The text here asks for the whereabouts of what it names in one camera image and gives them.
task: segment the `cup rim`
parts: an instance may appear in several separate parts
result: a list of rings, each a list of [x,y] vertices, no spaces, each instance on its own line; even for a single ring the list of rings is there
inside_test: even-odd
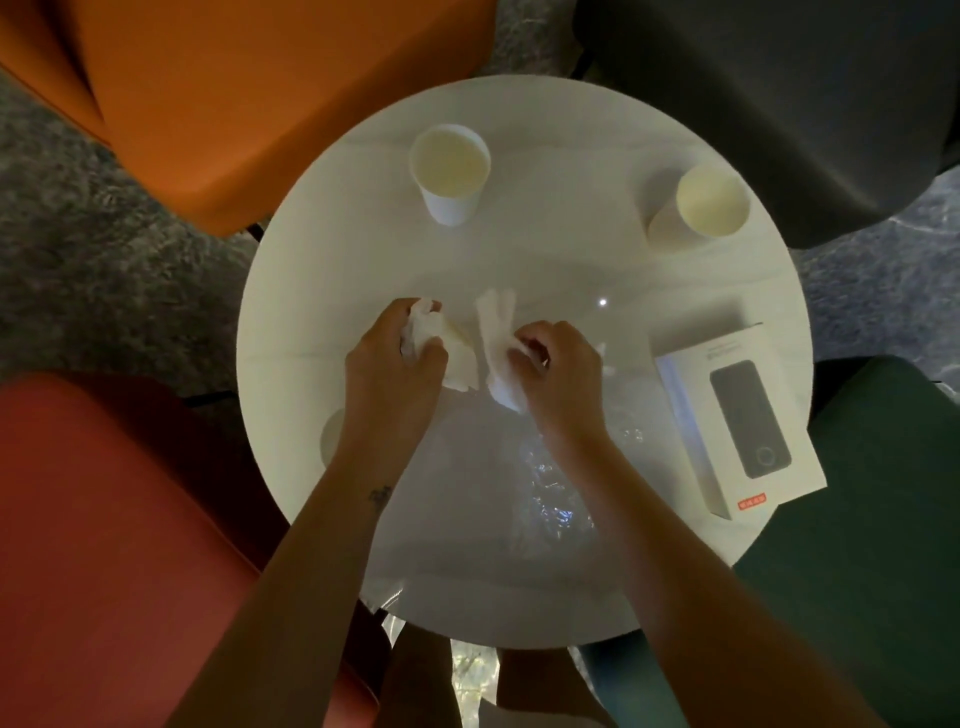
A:
[[[420,147],[422,147],[424,140],[426,140],[431,134],[436,132],[454,132],[460,136],[469,139],[470,142],[479,149],[484,156],[484,159],[487,161],[487,169],[484,173],[482,179],[480,179],[477,184],[470,189],[469,192],[466,192],[457,197],[447,197],[446,195],[438,195],[427,185],[420,181],[420,176],[417,174],[417,152]],[[410,176],[414,179],[414,182],[425,192],[429,192],[434,197],[439,197],[444,200],[463,200],[470,195],[476,194],[478,191],[483,189],[484,185],[487,183],[487,180],[490,178],[490,172],[492,168],[492,159],[490,155],[490,147],[487,146],[487,142],[484,141],[483,137],[475,132],[470,127],[465,127],[463,124],[434,124],[432,127],[424,129],[417,135],[417,138],[414,139],[413,145],[410,147],[410,155],[408,158],[408,166],[410,168]]]
[[[727,180],[732,180],[736,183],[740,198],[738,203],[741,204],[742,209],[740,210],[742,215],[738,221],[738,224],[727,232],[721,232],[719,234],[714,234],[710,232],[704,232],[700,227],[693,225],[687,216],[684,214],[684,207],[681,205],[681,190],[684,187],[684,182],[689,183],[691,175],[695,172],[704,172],[704,171],[718,172],[723,175]],[[747,221],[750,219],[750,210],[752,207],[750,192],[748,191],[747,184],[743,181],[743,178],[737,174],[736,170],[729,167],[723,166],[721,164],[716,164],[712,162],[704,162],[697,164],[690,169],[684,172],[683,176],[680,177],[680,181],[677,183],[677,191],[674,194],[674,200],[677,205],[677,212],[680,215],[681,220],[684,221],[684,225],[690,228],[692,231],[696,232],[698,235],[702,235],[707,238],[724,238],[730,237],[741,230],[743,226],[747,224]]]

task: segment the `person's left hand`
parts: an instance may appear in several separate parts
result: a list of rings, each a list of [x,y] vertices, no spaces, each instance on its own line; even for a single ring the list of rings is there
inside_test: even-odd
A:
[[[429,427],[447,356],[440,339],[431,339],[415,363],[404,361],[400,334],[416,302],[388,305],[347,355],[347,408],[333,463],[369,464],[379,478],[399,478]]]

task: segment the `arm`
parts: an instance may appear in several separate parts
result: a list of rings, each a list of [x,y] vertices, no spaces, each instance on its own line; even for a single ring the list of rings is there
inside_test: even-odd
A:
[[[426,345],[416,365],[400,356],[413,302],[392,303],[347,357],[336,454],[171,728],[323,725],[373,532],[444,378],[438,342]]]
[[[601,361],[576,328],[516,333],[511,363],[558,464],[619,559],[624,591],[691,726],[881,726],[647,485],[607,434]]]

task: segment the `round table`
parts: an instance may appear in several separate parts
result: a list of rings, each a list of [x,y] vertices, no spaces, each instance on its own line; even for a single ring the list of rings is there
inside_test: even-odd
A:
[[[493,159],[476,216],[455,229],[431,220],[407,167],[417,134],[442,122],[479,132]],[[567,319],[606,345],[614,438],[733,564],[772,509],[737,523],[708,513],[653,357],[763,322],[800,416],[813,357],[800,282],[756,196],[730,239],[647,244],[646,223],[683,170],[710,159],[725,163],[635,99],[533,76],[424,91],[327,149],[267,229],[237,336],[244,421],[286,517],[324,471],[321,436],[344,405],[344,356],[379,311],[401,296],[442,301],[482,359],[473,302],[513,288],[518,325]],[[612,559],[530,417],[486,391],[444,390],[377,528],[363,596],[451,638],[501,647],[589,643],[637,627]]]

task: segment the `floor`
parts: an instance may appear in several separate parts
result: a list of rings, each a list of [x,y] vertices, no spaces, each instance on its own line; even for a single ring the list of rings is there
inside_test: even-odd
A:
[[[572,8],[501,0],[483,72],[567,75],[579,54]],[[245,233],[214,238],[171,215],[110,153],[0,78],[0,381],[56,367],[153,376],[184,396],[233,388],[255,252]],[[817,358],[895,353],[960,389],[960,169],[890,220],[795,261]],[[207,414],[243,437],[234,404]],[[475,706],[495,656],[472,645],[457,655]]]

